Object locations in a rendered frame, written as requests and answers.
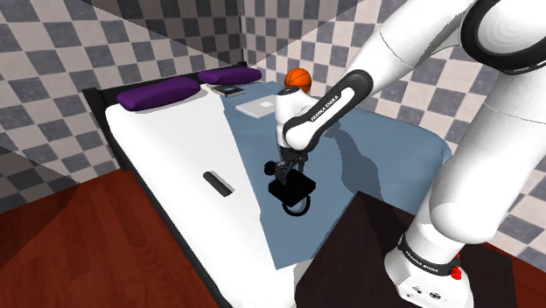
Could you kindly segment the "bed with white sheet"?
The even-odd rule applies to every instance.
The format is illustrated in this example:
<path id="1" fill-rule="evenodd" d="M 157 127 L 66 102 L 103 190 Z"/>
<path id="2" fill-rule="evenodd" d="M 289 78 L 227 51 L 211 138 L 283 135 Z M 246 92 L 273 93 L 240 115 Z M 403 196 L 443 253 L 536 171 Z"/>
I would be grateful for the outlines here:
<path id="1" fill-rule="evenodd" d="M 128 111 L 117 88 L 84 92 L 119 165 L 148 199 L 220 308 L 297 308 L 296 287 L 312 259 L 273 263 L 261 208 L 224 114 L 207 85 L 163 107 Z M 234 192 L 204 179 L 214 172 Z"/>

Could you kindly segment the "dark book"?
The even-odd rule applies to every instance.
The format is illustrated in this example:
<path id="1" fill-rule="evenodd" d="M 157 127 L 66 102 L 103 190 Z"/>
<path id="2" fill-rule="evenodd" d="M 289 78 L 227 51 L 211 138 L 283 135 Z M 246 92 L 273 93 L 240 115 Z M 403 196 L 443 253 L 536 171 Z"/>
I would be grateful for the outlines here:
<path id="1" fill-rule="evenodd" d="M 233 97 L 237 95 L 243 95 L 246 93 L 244 88 L 233 86 L 233 85 L 219 85 L 211 87 L 211 90 L 224 97 Z"/>

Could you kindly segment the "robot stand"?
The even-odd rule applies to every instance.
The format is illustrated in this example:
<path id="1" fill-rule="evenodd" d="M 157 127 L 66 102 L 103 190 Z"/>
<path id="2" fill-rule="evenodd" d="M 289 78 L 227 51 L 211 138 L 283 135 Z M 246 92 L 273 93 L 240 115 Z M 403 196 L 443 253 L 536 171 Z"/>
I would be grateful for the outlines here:
<path id="1" fill-rule="evenodd" d="M 400 296 L 384 269 L 384 256 L 396 246 L 397 231 L 411 215 L 359 192 L 297 284 L 297 308 L 419 308 L 412 299 L 445 304 L 431 287 L 411 286 Z M 461 252 L 474 308 L 532 308 L 519 302 L 513 259 L 485 245 Z"/>

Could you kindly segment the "black remote control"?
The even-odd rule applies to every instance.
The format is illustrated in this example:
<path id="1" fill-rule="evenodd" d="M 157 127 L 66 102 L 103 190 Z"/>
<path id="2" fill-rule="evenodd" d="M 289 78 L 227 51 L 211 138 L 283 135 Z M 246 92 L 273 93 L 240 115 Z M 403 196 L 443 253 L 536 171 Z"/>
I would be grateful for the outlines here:
<path id="1" fill-rule="evenodd" d="M 234 191 L 225 184 L 214 172 L 205 171 L 203 173 L 203 179 L 214 188 L 222 197 L 227 197 Z"/>

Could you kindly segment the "purple pillow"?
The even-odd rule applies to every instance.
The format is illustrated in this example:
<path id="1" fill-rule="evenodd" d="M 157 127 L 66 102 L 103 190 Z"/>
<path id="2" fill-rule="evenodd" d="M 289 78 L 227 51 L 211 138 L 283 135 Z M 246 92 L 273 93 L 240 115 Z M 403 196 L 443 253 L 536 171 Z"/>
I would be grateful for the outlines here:
<path id="1" fill-rule="evenodd" d="M 262 73 L 246 66 L 233 66 L 198 72 L 198 78 L 212 85 L 240 85 L 258 81 Z"/>
<path id="2" fill-rule="evenodd" d="M 183 101 L 200 91 L 200 84 L 188 77 L 176 77 L 159 83 L 123 91 L 117 102 L 128 111 L 142 111 Z"/>

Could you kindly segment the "blue blanket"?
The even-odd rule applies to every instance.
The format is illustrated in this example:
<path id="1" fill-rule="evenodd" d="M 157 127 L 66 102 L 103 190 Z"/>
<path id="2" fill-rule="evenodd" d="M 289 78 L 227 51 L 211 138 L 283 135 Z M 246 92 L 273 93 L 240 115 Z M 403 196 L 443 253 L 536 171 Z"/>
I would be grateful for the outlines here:
<path id="1" fill-rule="evenodd" d="M 312 259 L 357 192 L 415 214 L 439 167 L 452 154 L 436 134 L 357 107 L 320 139 L 304 166 L 314 180 L 309 211 L 289 216 L 268 191 L 266 162 L 279 159 L 273 115 L 254 118 L 237 110 L 245 102 L 276 95 L 274 82 L 245 86 L 223 99 L 241 160 L 261 208 L 261 223 L 276 268 Z"/>

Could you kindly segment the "orange basketball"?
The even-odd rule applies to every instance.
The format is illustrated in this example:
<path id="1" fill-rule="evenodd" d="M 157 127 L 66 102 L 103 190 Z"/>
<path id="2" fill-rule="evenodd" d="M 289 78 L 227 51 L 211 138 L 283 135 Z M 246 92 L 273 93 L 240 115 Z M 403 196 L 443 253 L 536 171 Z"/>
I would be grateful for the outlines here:
<path id="1" fill-rule="evenodd" d="M 305 93 L 309 92 L 311 85 L 311 75 L 301 67 L 291 69 L 284 78 L 284 86 L 286 88 L 300 88 Z"/>

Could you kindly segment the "white closed laptop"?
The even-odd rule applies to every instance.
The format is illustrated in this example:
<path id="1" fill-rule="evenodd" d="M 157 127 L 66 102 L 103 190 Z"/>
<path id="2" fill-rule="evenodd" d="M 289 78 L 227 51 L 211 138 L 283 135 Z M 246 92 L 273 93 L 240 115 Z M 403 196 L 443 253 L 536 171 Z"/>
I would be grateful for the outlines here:
<path id="1" fill-rule="evenodd" d="M 259 119 L 275 112 L 275 101 L 274 95 L 268 95 L 239 104 L 235 108 L 247 116 Z"/>

